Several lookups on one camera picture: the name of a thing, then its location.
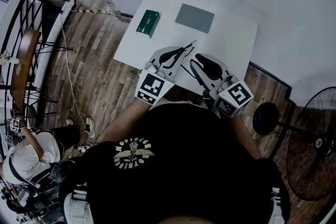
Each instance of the wooden floor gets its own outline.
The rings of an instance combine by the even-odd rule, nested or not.
[[[77,3],[77,8],[104,8],[102,0],[77,0]],[[74,49],[68,53],[68,61],[78,111],[84,121],[87,116],[95,120],[97,135],[134,100],[139,71],[113,59],[127,26],[127,20],[113,16],[80,13],[73,13],[65,26],[67,46]],[[60,39],[60,45],[65,45],[63,38]],[[280,121],[284,122],[290,108],[290,103],[285,100],[287,88],[252,66],[248,67],[245,81],[255,97],[244,110],[242,118],[263,156],[268,157],[281,128],[278,127],[272,135],[259,137],[253,130],[253,113],[260,104],[272,102],[279,110]],[[76,119],[77,124],[83,127],[72,101],[65,52],[57,53],[53,60],[46,94],[58,100],[58,103],[47,104],[46,112],[57,111],[57,114],[47,117],[44,127],[62,126],[66,118]],[[176,86],[167,97],[172,101],[192,100],[198,104],[202,103],[199,96]],[[285,181],[287,142],[288,139],[282,144],[276,156],[276,162]],[[300,200],[292,192],[291,200],[290,223],[310,223],[324,204],[324,201]]]

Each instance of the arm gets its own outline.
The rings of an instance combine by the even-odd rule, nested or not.
[[[253,141],[240,116],[229,119],[228,125],[236,140],[247,150],[254,159],[261,159],[260,149]]]
[[[136,99],[99,135],[96,144],[118,142],[129,136],[139,119],[151,108],[150,104]]]
[[[33,134],[30,132],[30,130],[27,127],[21,127],[21,132],[26,137],[28,144],[33,146],[33,148],[35,149],[37,153],[38,160],[40,160],[44,154],[44,151],[41,145],[38,143],[36,138],[33,136]]]

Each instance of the black shorts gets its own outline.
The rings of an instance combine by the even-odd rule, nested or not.
[[[57,141],[59,152],[62,155],[64,151],[80,142],[80,131],[77,125],[68,125],[60,128],[50,129]]]

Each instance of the white sneaker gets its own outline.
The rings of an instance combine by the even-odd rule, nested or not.
[[[73,125],[74,123],[73,123],[73,121],[71,119],[67,119],[65,121],[65,124],[66,124],[66,126],[69,126],[69,125]]]
[[[90,117],[86,118],[86,127],[84,131],[88,133],[89,138],[94,138],[96,136],[94,122],[95,121],[92,118]]]

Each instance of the seated person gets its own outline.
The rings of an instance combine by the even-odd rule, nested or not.
[[[102,132],[63,181],[61,200],[86,182],[94,223],[268,224],[277,188],[288,220],[277,166],[239,116],[190,103],[150,107],[136,99]]]
[[[67,149],[84,143],[88,137],[92,138],[95,135],[95,123],[91,118],[86,119],[87,126],[83,131],[80,131],[71,120],[67,120],[67,126],[38,134],[33,134],[27,128],[22,114],[17,113],[17,119],[25,138],[9,149],[7,157],[0,164],[1,177],[12,184],[24,182],[12,173],[10,159],[16,173],[30,182],[32,178],[49,169],[51,163],[59,162]]]

